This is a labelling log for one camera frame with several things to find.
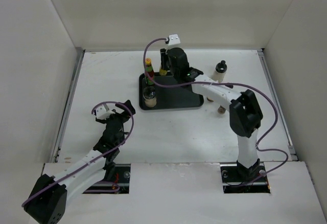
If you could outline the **small yellow label bottle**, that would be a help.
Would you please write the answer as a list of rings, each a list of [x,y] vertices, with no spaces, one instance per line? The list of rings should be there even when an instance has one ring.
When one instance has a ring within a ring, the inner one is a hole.
[[[159,75],[160,76],[166,76],[167,75],[167,70],[165,70],[164,68],[160,67],[159,68]]]

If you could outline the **clear jar with white powder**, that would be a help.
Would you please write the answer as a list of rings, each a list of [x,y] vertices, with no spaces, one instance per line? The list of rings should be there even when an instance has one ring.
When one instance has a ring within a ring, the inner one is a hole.
[[[143,98],[146,107],[153,108],[157,105],[156,91],[153,86],[146,86],[143,89]]]

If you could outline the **tall red green sauce bottle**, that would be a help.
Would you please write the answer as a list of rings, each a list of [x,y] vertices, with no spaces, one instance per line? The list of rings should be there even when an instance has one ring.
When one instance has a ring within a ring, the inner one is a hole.
[[[151,58],[145,59],[145,80],[147,86],[154,86],[154,70],[152,66],[152,60]]]

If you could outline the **white bottle black cap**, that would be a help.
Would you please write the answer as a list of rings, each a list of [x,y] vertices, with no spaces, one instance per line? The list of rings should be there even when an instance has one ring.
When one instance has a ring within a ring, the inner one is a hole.
[[[223,82],[224,76],[227,72],[227,64],[225,60],[221,60],[217,63],[215,67],[215,71],[213,73],[212,79],[214,81],[218,81],[219,83]]]

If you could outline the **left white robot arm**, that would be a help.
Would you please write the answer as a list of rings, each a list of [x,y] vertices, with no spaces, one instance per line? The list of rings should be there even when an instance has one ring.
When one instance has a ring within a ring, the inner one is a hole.
[[[36,181],[30,196],[22,204],[24,211],[38,223],[58,223],[66,207],[93,184],[110,182],[114,178],[114,159],[119,147],[130,137],[124,130],[124,123],[133,121],[136,113],[130,100],[112,102],[119,113],[110,110],[111,103],[101,102],[91,111],[96,122],[105,125],[100,139],[88,154],[67,169],[55,175],[43,174]]]

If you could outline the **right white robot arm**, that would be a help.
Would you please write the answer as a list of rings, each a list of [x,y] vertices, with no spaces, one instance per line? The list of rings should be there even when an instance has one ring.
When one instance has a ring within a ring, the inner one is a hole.
[[[170,71],[177,87],[185,87],[195,94],[209,97],[229,112],[229,124],[238,138],[237,175],[250,181],[259,174],[260,159],[255,144],[263,113],[253,91],[233,90],[232,84],[223,84],[227,64],[218,62],[211,77],[188,62],[182,48],[161,49],[161,68]]]

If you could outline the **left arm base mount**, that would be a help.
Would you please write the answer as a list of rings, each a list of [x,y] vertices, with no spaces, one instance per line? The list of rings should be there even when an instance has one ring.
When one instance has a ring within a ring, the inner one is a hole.
[[[105,173],[104,179],[93,184],[84,194],[128,194],[131,165],[116,164]]]

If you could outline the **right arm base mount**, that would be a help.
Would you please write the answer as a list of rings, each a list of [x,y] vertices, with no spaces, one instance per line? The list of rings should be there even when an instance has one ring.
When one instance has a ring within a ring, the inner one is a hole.
[[[266,171],[264,163],[250,176],[242,173],[237,163],[221,164],[220,171],[225,194],[270,193],[268,178],[261,175]]]

